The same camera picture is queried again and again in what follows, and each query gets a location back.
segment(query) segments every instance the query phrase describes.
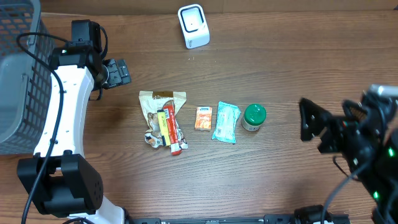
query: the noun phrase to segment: basket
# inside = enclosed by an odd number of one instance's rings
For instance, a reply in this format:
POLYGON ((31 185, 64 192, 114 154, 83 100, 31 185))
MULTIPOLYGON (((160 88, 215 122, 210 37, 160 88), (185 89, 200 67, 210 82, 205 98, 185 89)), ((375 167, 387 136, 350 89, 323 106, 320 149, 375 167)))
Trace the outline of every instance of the basket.
MULTIPOLYGON (((16 44, 23 32, 47 30, 39 0, 0 0, 0 154, 33 153, 51 96, 51 74, 16 44)), ((54 48, 49 37, 21 39, 44 62, 54 48)))

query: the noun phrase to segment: blue packet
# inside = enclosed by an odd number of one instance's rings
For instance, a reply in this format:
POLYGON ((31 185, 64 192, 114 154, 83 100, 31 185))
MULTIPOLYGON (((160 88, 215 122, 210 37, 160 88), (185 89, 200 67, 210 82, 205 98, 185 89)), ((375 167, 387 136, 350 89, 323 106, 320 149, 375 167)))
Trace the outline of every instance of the blue packet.
POLYGON ((237 106, 218 102, 217 124, 211 139, 235 144, 235 125, 240 115, 241 110, 237 106))

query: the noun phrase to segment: wood grain surface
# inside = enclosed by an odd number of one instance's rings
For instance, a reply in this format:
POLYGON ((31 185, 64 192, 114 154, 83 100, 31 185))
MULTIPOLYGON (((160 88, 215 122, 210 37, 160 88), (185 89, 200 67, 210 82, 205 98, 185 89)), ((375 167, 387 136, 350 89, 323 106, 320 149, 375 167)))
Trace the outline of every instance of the wood grain surface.
MULTIPOLYGON (((263 216, 324 203, 344 175, 318 152, 318 139, 301 142, 300 97, 342 113, 342 100, 358 101, 370 84, 398 85, 395 11, 212 14, 210 44, 193 50, 185 48, 175 15, 43 19, 64 38, 71 20, 96 21, 109 36, 108 58, 126 59, 132 83, 88 103, 84 147, 105 195, 136 218, 263 216), (173 157, 144 142, 140 90, 187 92, 177 120, 189 150, 173 157), (264 105, 265 126, 250 133, 239 120, 236 145, 195 131, 196 107, 214 108, 214 130, 219 101, 242 111, 264 105)), ((0 157, 0 223, 21 220, 27 194, 16 166, 23 157, 0 157)), ((371 223, 374 206, 352 182, 330 211, 371 223)), ((61 222, 30 210, 29 223, 61 222)))
POLYGON ((176 14, 189 4, 205 13, 393 10, 396 0, 41 0, 42 11, 80 15, 176 14))

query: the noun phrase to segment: small orange box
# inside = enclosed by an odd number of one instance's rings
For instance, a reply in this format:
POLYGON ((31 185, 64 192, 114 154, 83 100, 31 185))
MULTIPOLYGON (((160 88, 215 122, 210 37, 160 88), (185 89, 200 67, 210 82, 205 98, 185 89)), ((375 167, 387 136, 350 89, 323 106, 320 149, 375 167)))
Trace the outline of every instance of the small orange box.
POLYGON ((195 129, 200 131, 211 131, 211 114, 213 110, 210 106, 197 108, 197 120, 195 129))

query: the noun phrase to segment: red snack stick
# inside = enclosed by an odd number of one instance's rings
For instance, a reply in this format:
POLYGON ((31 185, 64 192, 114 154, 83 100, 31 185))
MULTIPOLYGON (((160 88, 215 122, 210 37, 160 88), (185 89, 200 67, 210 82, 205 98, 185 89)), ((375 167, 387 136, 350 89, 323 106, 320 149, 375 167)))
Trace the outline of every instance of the red snack stick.
POLYGON ((163 110, 166 115, 167 127, 169 129, 171 152, 173 156, 177 156, 181 154, 182 150, 178 145, 177 125, 175 124, 174 107, 173 105, 165 105, 163 106, 163 110))

